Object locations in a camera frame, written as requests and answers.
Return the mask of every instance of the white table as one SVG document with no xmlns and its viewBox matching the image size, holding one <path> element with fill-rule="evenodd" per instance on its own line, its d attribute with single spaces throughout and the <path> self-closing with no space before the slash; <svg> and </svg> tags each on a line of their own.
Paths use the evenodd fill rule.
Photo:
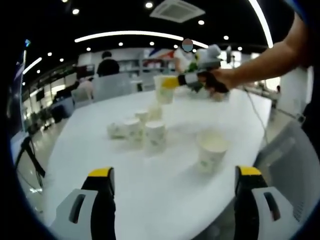
<svg viewBox="0 0 320 240">
<path fill-rule="evenodd" d="M 251 94 L 267 125 L 271 101 Z M 117 97 L 77 109 L 66 123 L 48 163 L 44 220 L 50 225 L 56 207 L 96 168 L 115 168 L 117 240 L 189 240 L 203 231 L 234 197 L 235 166 L 252 166 L 264 136 L 247 94 L 235 89 L 229 102 L 176 97 L 163 107 L 168 148 L 147 158 L 109 140 L 108 123 L 133 115 L 154 101 L 155 93 Z M 196 134 L 218 128 L 231 141 L 217 173 L 196 168 Z"/>
</svg>

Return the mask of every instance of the ceiling light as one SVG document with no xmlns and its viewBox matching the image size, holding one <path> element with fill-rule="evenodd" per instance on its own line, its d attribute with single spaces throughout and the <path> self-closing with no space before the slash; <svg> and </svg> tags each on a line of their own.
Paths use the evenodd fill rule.
<svg viewBox="0 0 320 240">
<path fill-rule="evenodd" d="M 272 48 L 274 46 L 274 42 L 273 42 L 272 37 L 271 37 L 271 33 L 270 33 L 270 29 L 269 29 L 266 17 L 264 15 L 264 13 L 262 12 L 259 3 L 257 2 L 257 0 L 249 0 L 249 3 L 253 7 L 253 10 L 255 11 L 255 14 L 257 15 L 257 17 L 258 17 L 258 19 L 260 21 L 260 24 L 262 26 L 262 29 L 263 29 L 264 36 L 265 36 L 266 42 L 268 44 L 268 47 Z"/>
<path fill-rule="evenodd" d="M 90 39 L 102 38 L 102 37 L 110 37 L 110 36 L 119 36 L 119 35 L 146 35 L 146 36 L 153 36 L 153 37 L 161 37 L 166 39 L 173 39 L 178 41 L 183 41 L 184 38 L 182 36 L 162 33 L 162 32 L 155 32 L 155 31 L 108 31 L 108 32 L 101 32 L 96 33 L 88 36 L 83 36 L 74 40 L 74 42 L 79 43 Z M 199 41 L 192 40 L 193 45 L 199 46 L 201 48 L 207 49 L 208 45 L 204 44 Z"/>
<path fill-rule="evenodd" d="M 147 9 L 151 9 L 153 6 L 154 6 L 154 4 L 152 2 L 150 2 L 150 1 L 145 4 L 145 7 Z"/>
<path fill-rule="evenodd" d="M 80 11 L 79 11 L 79 9 L 77 9 L 77 8 L 75 8 L 75 9 L 72 10 L 72 14 L 73 14 L 73 15 L 78 15 L 79 12 L 80 12 Z"/>
<path fill-rule="evenodd" d="M 30 69 L 32 69 L 35 65 L 37 65 L 38 63 L 40 63 L 42 60 L 42 57 L 39 57 L 37 60 L 35 60 L 33 63 L 31 63 L 29 66 L 27 66 L 24 70 L 23 70 L 23 75 L 25 75 L 27 72 L 29 72 Z"/>
</svg>

